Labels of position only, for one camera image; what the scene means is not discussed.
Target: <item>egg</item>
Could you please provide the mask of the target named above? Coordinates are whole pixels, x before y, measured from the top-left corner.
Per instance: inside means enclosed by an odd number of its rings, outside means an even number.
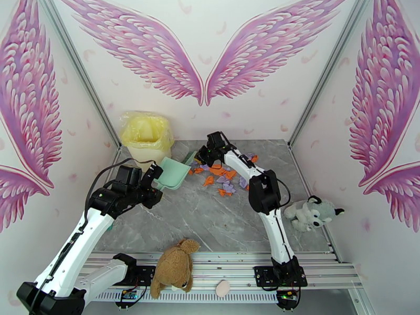
[[[216,295],[225,297],[230,291],[230,283],[226,280],[221,281],[216,287]]]

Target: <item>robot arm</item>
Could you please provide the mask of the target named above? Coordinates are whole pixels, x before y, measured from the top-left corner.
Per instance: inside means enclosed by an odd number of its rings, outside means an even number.
[[[35,282],[19,288],[17,296],[31,315],[81,314],[108,287],[136,276],[136,260],[118,254],[106,266],[77,280],[98,240],[118,216],[137,204],[152,208],[160,201],[162,192],[151,183],[162,172],[152,164],[142,178],[141,169],[122,165],[115,180],[92,194],[87,215],[81,217],[60,253]]]
[[[222,132],[211,133],[207,138],[207,144],[197,152],[196,160],[208,166],[213,166],[214,162],[219,160],[249,181],[249,203],[261,217],[266,229],[273,271],[279,285],[305,286],[305,273],[290,247],[278,211],[281,197],[275,172],[256,166],[247,156],[241,154]]]

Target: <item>wing mural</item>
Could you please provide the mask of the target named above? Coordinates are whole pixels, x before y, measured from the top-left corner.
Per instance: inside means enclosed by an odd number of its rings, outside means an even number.
[[[391,215],[412,227],[420,229],[420,161],[397,166],[384,172],[367,187],[363,194],[377,191],[386,196]]]
[[[201,106],[203,85],[185,49],[159,20],[103,0],[62,0],[96,43],[165,95],[192,96]]]
[[[395,0],[374,0],[358,56],[350,127],[352,158],[364,166],[359,186],[395,157],[419,103],[420,50]]]
[[[164,94],[192,96],[201,106],[215,96],[230,99],[253,88],[313,42],[345,0],[301,0],[242,25],[203,81],[171,30],[157,19],[103,0],[62,0],[81,28],[126,68]]]
[[[420,48],[396,0],[374,0],[353,89],[350,148],[364,166],[363,194],[386,196],[391,215],[420,229],[420,161],[387,170],[418,108]]]
[[[345,0],[301,0],[247,21],[230,39],[205,85],[206,104],[230,99],[287,64],[331,24]]]
[[[47,189],[27,173],[0,165],[0,233],[16,218],[22,219],[28,197],[35,193],[49,195]]]
[[[48,168],[60,159],[61,130],[54,61],[35,0],[20,0],[0,44],[0,121],[28,173],[0,165],[0,232],[28,198],[54,187]]]

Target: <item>white plush dog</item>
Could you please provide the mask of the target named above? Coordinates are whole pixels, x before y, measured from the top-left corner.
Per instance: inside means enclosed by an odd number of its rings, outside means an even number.
[[[293,227],[299,232],[321,227],[342,213],[342,208],[335,208],[330,201],[321,200],[315,195],[310,196],[307,201],[293,203],[284,211],[285,217],[291,220]]]

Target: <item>plush toy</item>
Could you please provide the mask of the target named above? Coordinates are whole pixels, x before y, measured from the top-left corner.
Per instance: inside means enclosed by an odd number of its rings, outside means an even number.
[[[193,286],[193,260],[191,253],[200,248],[198,242],[183,239],[176,246],[167,249],[157,262],[150,294],[153,298],[160,296],[161,290],[173,285],[189,292]]]
[[[342,213],[342,208],[335,208],[330,201],[321,200],[315,195],[310,196],[307,201],[293,203],[284,211],[285,217],[291,220],[293,227],[299,232],[321,227]]]

